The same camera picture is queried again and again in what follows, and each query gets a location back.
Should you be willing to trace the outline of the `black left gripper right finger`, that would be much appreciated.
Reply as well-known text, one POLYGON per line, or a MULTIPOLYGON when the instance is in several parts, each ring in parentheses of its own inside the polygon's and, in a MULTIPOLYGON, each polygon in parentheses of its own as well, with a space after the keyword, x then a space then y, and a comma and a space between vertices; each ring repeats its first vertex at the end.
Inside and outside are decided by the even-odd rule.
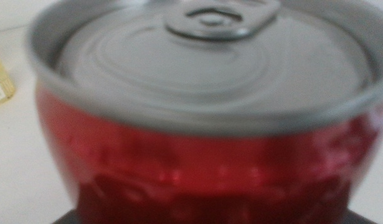
POLYGON ((348 224, 377 224, 377 223, 349 210, 348 224))

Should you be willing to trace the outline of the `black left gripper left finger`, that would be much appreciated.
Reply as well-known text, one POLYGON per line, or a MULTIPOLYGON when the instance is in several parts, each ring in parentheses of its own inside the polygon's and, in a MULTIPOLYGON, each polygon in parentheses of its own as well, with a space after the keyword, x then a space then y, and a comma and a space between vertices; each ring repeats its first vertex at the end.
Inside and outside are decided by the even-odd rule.
POLYGON ((75 210, 71 210, 58 218, 52 224, 80 224, 80 221, 78 220, 75 210))

